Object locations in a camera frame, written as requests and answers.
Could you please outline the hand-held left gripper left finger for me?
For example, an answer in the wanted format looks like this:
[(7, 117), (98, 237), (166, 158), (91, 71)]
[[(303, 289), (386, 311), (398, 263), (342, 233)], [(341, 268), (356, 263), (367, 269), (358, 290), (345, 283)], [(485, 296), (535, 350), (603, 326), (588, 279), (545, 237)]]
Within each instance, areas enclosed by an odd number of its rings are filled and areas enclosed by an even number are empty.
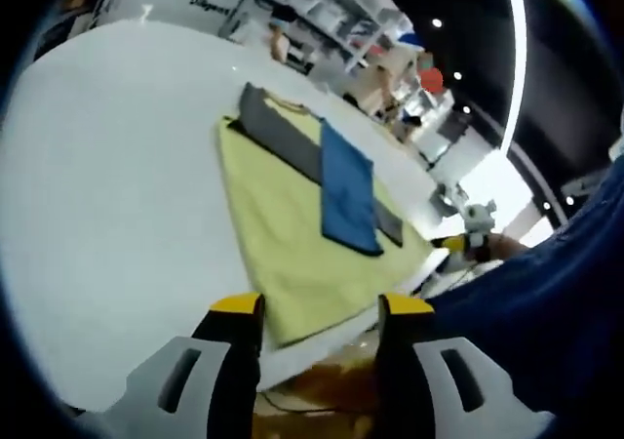
[(127, 377), (122, 397), (86, 412), (90, 438), (250, 438), (260, 378), (264, 297), (215, 302), (189, 337), (175, 337)]

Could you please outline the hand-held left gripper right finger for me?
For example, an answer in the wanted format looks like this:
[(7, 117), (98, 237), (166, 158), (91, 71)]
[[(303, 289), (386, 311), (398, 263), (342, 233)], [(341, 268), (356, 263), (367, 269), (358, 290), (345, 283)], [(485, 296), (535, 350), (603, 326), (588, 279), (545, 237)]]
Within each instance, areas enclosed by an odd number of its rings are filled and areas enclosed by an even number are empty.
[(510, 376), (472, 341), (451, 337), (422, 299), (378, 298), (376, 427), (384, 438), (539, 438), (554, 417), (534, 412)]

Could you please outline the person's right hand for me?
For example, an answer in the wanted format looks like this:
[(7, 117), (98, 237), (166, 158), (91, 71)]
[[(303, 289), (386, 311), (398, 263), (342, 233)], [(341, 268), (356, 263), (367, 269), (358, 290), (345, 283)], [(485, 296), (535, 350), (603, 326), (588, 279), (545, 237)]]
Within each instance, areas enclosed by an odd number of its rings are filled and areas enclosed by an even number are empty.
[(528, 250), (521, 242), (498, 233), (489, 236), (488, 247), (492, 260), (507, 260)]

